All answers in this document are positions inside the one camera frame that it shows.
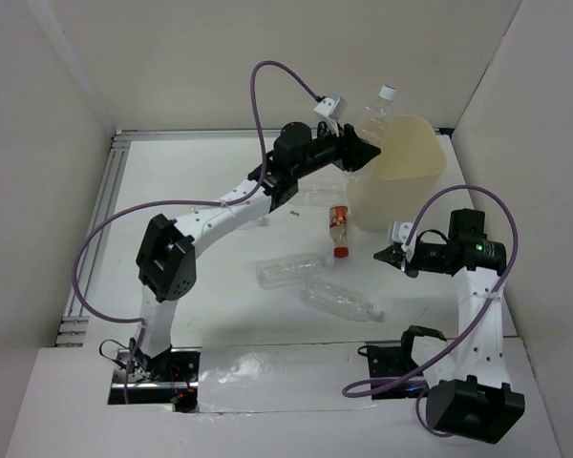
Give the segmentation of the clear bottle upright-lying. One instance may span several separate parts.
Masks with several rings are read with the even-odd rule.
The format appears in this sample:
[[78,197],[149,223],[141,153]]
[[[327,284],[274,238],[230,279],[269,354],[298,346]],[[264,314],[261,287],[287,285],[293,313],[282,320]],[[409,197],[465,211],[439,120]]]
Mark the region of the clear bottle upright-lying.
[[383,85],[378,96],[366,107],[361,119],[354,126],[357,136],[378,150],[382,149],[388,137],[396,94],[395,87]]

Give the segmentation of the clear bottle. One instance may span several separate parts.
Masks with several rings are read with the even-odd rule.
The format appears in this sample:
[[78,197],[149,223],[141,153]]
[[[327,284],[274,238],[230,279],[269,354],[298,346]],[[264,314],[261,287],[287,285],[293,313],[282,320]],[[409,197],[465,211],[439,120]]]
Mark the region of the clear bottle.
[[251,221],[248,221],[244,224],[242,224],[239,227],[239,230],[253,230],[256,228],[261,228],[261,227],[267,227],[269,223],[268,217],[267,216],[263,216],[257,219],[253,219]]
[[345,205],[345,188],[337,183],[316,183],[302,186],[291,203],[299,206],[331,207]]
[[255,263],[255,276],[262,289],[291,286],[324,271],[335,264],[332,255],[303,253]]
[[381,307],[369,296],[319,279],[305,281],[299,297],[312,309],[350,322],[381,323],[384,318]]

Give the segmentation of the red cap labelled bottle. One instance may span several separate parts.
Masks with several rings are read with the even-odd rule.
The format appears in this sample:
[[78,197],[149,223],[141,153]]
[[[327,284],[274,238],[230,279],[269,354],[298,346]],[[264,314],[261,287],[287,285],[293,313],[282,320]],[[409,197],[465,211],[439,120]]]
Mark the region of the red cap labelled bottle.
[[333,256],[344,259],[349,256],[348,207],[334,205],[329,208],[329,236],[333,242]]

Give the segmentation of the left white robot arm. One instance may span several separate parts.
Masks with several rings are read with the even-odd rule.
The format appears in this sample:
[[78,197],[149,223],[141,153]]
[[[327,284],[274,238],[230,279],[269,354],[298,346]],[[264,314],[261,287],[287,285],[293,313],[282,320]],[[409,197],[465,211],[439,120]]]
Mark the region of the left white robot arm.
[[333,165],[357,172],[380,149],[346,124],[332,131],[302,122],[285,125],[262,164],[217,201],[197,204],[176,219],[159,214],[146,228],[136,263],[142,284],[142,325],[130,340],[135,368],[149,381],[171,364],[171,327],[179,300],[195,285],[198,257],[213,243],[255,219],[269,215],[298,192],[298,181]]

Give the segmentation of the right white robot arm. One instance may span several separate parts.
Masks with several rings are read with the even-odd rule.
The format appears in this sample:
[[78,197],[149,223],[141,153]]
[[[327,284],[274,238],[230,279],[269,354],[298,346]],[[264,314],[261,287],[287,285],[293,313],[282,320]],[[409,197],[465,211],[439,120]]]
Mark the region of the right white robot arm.
[[506,249],[487,238],[484,221],[480,211],[455,210],[440,242],[425,241],[411,223],[395,221],[390,246],[374,257],[410,278],[424,272],[454,280],[457,338],[449,342],[435,329],[411,326],[397,361],[405,372],[417,374],[445,351],[422,372],[428,386],[427,427],[443,436],[496,444],[523,415],[525,400],[512,389],[504,359],[503,288],[498,282],[507,267]]

